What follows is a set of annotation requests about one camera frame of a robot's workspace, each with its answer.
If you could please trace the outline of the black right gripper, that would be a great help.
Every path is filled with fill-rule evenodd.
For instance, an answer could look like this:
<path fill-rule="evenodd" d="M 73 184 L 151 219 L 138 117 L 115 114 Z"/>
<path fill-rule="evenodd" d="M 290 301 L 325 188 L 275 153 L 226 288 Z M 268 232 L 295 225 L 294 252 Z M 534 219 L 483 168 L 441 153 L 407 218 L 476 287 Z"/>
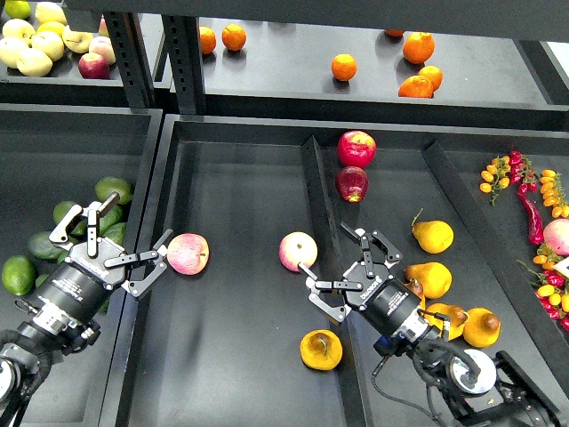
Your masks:
<path fill-rule="evenodd" d="M 335 325 L 341 324 L 352 310 L 356 310 L 374 329 L 386 338 L 416 342 L 427 333 L 427 321 L 419 315 L 421 299 L 399 283 L 389 269 L 402 260 L 401 252 L 378 230 L 352 229 L 346 222 L 341 227 L 357 241 L 362 262 L 354 262 L 342 278 L 320 280 L 303 262 L 299 272 L 306 276 L 305 287 L 309 301 L 319 308 Z M 383 253 L 383 261 L 373 261 L 372 246 Z M 339 305 L 332 306 L 324 295 L 341 297 Z"/>

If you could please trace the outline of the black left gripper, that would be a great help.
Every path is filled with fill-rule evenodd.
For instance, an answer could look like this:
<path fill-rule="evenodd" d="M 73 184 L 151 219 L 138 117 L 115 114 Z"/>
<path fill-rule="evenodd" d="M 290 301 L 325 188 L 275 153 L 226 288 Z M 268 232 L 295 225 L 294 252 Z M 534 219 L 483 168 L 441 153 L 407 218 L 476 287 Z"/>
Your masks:
<path fill-rule="evenodd" d="M 172 229 L 148 251 L 136 254 L 125 254 L 110 238 L 100 239 L 100 220 L 119 200 L 120 194 L 113 191 L 104 202 L 93 201 L 87 207 L 63 204 L 54 210 L 59 219 L 49 241 L 70 251 L 70 262 L 60 264 L 34 296 L 57 306 L 79 324 L 89 322 L 119 286 L 133 298 L 143 298 L 168 269 L 166 243 Z M 80 223 L 85 224 L 86 241 L 74 246 L 69 235 Z"/>

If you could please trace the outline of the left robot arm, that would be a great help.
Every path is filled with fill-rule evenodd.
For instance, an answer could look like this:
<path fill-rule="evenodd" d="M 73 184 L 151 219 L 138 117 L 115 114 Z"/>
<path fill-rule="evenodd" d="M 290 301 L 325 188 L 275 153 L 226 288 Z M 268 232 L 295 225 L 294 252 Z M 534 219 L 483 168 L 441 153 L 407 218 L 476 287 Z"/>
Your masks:
<path fill-rule="evenodd" d="M 97 341 L 100 325 L 94 316 L 118 288 L 140 299 L 166 271 L 165 243 L 171 230 L 139 254 L 128 254 L 100 236 L 100 219 L 118 200 L 118 194 L 112 193 L 87 207 L 73 205 L 51 232 L 50 243 L 66 251 L 66 258 L 29 298 L 17 300 L 31 318 L 1 333 L 3 426 L 21 424 L 29 401 L 53 365 Z"/>

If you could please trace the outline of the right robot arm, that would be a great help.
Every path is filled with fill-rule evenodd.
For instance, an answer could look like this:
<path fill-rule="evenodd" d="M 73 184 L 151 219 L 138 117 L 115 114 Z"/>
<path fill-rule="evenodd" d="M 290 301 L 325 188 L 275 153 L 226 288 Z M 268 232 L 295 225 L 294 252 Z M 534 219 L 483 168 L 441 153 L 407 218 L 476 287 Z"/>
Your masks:
<path fill-rule="evenodd" d="M 377 377 L 392 357 L 406 355 L 426 386 L 423 408 L 438 425 L 432 392 L 438 391 L 456 426 L 566 426 L 560 410 L 505 351 L 489 357 L 449 340 L 451 319 L 421 307 L 415 282 L 396 278 L 391 267 L 400 252 L 378 230 L 343 229 L 361 249 L 339 280 L 321 280 L 304 263 L 309 299 L 330 320 L 341 323 L 355 311 L 380 334 L 374 349 L 381 361 Z"/>

